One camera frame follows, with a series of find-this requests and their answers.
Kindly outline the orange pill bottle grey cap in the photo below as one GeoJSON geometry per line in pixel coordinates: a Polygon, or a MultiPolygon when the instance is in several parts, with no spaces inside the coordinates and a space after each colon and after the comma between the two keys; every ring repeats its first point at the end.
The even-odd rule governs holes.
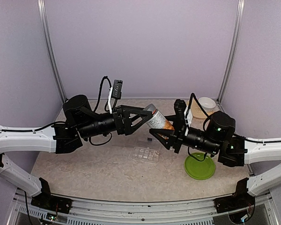
{"type": "Polygon", "coordinates": [[[150,111],[152,113],[152,118],[147,121],[147,125],[150,128],[174,130],[174,127],[170,124],[170,122],[153,104],[146,106],[144,111],[150,111]]]}

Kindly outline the clear plastic pill organizer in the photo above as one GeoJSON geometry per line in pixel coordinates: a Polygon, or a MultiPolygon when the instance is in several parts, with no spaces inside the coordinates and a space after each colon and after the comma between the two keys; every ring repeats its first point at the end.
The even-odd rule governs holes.
{"type": "Polygon", "coordinates": [[[139,138],[133,148],[131,158],[133,160],[157,163],[160,157],[161,144],[152,137],[139,138]]]}

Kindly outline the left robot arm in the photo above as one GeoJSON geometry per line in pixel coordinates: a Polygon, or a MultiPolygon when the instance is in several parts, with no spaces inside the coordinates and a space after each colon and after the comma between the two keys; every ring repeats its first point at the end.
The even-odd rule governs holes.
{"type": "Polygon", "coordinates": [[[83,146],[93,136],[131,135],[152,118],[152,112],[140,107],[120,105],[110,112],[98,114],[90,107],[85,95],[77,95],[63,104],[66,121],[56,121],[44,127],[8,128],[0,126],[0,177],[36,197],[44,207],[56,204],[48,182],[34,177],[13,163],[7,152],[41,151],[68,154],[83,146]]]}

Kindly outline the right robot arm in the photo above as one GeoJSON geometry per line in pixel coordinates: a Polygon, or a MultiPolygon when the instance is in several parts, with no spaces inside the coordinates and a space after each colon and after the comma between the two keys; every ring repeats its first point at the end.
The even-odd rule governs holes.
{"type": "Polygon", "coordinates": [[[203,130],[189,126],[186,116],[172,115],[173,130],[149,130],[166,148],[179,153],[182,145],[218,156],[218,162],[228,167],[244,166],[257,162],[279,161],[274,168],[237,183],[230,198],[234,208],[245,204],[249,196],[258,196],[281,184],[281,138],[253,139],[235,134],[236,121],[221,111],[214,112],[203,123],[203,130]]]}

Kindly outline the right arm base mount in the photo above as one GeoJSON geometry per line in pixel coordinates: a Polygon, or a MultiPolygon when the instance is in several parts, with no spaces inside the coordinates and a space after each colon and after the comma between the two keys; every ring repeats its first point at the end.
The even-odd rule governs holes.
{"type": "Polygon", "coordinates": [[[233,194],[225,197],[214,199],[214,204],[217,213],[224,213],[233,210],[239,210],[255,205],[255,197],[248,193],[247,182],[248,178],[244,178],[237,182],[236,190],[233,194]]]}

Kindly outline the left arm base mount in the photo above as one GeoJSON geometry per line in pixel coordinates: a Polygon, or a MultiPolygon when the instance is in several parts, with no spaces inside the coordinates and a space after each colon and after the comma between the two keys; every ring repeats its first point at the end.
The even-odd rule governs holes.
{"type": "Polygon", "coordinates": [[[32,197],[31,205],[56,213],[69,214],[73,200],[52,195],[49,183],[43,178],[39,178],[39,181],[41,183],[41,193],[32,197]]]}

